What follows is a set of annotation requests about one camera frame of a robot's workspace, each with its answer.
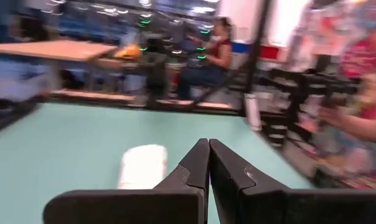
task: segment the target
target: white paper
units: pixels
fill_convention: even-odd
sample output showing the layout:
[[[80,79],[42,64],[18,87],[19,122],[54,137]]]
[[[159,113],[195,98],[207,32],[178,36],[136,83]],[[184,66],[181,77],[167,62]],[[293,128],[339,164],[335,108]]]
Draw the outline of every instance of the white paper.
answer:
[[[261,131],[260,112],[255,94],[245,94],[245,105],[248,123],[252,131]]]
[[[129,149],[121,160],[118,189],[152,189],[167,172],[167,150],[147,145]]]

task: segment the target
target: table leg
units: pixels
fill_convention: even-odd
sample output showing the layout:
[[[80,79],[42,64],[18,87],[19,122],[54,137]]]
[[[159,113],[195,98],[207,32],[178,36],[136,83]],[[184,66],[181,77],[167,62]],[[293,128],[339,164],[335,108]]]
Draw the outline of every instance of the table leg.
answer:
[[[103,78],[104,78],[104,85],[102,89],[107,93],[111,93],[113,91],[112,90],[113,76],[111,74],[111,71],[106,71],[105,74],[103,74]]]
[[[59,90],[62,88],[60,80],[60,65],[56,60],[49,60],[50,71],[49,71],[49,88],[50,91]]]
[[[111,82],[111,85],[110,85],[110,91],[111,91],[111,93],[114,93],[115,91],[117,91],[118,76],[112,75],[111,80],[112,80],[112,82]]]
[[[118,93],[123,94],[125,92],[125,75],[122,74],[121,77],[117,79]]]
[[[87,66],[87,79],[88,81],[86,82],[86,90],[87,91],[94,91],[95,87],[95,66],[92,64],[88,64]]]

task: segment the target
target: person's hand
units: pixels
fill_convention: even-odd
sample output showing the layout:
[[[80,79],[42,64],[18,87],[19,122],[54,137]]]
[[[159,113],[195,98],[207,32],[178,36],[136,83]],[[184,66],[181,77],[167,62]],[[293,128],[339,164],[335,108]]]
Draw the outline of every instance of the person's hand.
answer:
[[[331,126],[341,128],[347,116],[341,108],[345,104],[345,98],[333,97],[331,101],[332,106],[330,108],[320,107],[318,117],[321,121],[325,121]]]
[[[187,38],[190,39],[190,40],[192,40],[192,41],[194,41],[194,42],[200,42],[201,41],[200,39],[198,39],[198,38],[196,38],[196,37],[194,37],[192,35],[188,35]]]
[[[214,57],[213,55],[208,55],[208,54],[206,54],[206,55],[205,55],[205,59],[206,59],[206,61],[212,63],[212,62],[214,62],[215,57]]]

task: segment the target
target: ceiling light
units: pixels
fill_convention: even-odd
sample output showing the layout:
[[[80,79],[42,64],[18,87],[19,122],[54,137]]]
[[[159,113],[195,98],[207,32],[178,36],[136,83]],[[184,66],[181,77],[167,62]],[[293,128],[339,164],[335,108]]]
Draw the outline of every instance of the ceiling light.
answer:
[[[120,10],[118,10],[118,13],[119,13],[119,14],[127,14],[127,13],[128,13],[128,10],[124,10],[124,11],[120,11]]]
[[[100,6],[100,5],[96,5],[96,4],[94,4],[94,5],[91,5],[91,7],[94,7],[94,8],[97,8],[97,9],[103,9],[103,6]]]
[[[195,12],[195,13],[207,13],[207,12],[214,12],[215,9],[211,8],[211,7],[193,7],[191,9],[191,12]]]
[[[41,12],[51,14],[54,11],[53,10],[44,10],[44,9],[42,9]]]
[[[114,12],[97,11],[97,13],[107,15],[107,16],[117,16],[117,13],[114,13]]]
[[[204,24],[203,25],[203,27],[205,28],[205,29],[213,29],[214,28],[214,25],[206,25],[206,24]]]
[[[57,3],[57,4],[64,4],[66,3],[66,0],[51,0],[52,2],[54,3]]]
[[[115,13],[116,12],[116,9],[113,8],[113,9],[104,9],[105,12],[107,13]]]
[[[47,3],[47,5],[49,5],[49,6],[58,6],[59,4],[58,3]]]
[[[151,0],[139,0],[140,4],[151,4]]]
[[[149,17],[151,17],[152,15],[148,13],[148,14],[141,14],[141,16],[144,17],[144,18],[149,18]]]

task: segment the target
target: orange object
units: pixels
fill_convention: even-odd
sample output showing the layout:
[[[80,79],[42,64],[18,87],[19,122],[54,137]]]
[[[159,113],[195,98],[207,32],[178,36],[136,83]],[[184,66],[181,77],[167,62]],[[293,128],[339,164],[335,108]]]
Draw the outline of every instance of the orange object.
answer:
[[[137,45],[129,45],[115,53],[118,58],[138,58],[141,56],[142,51]]]

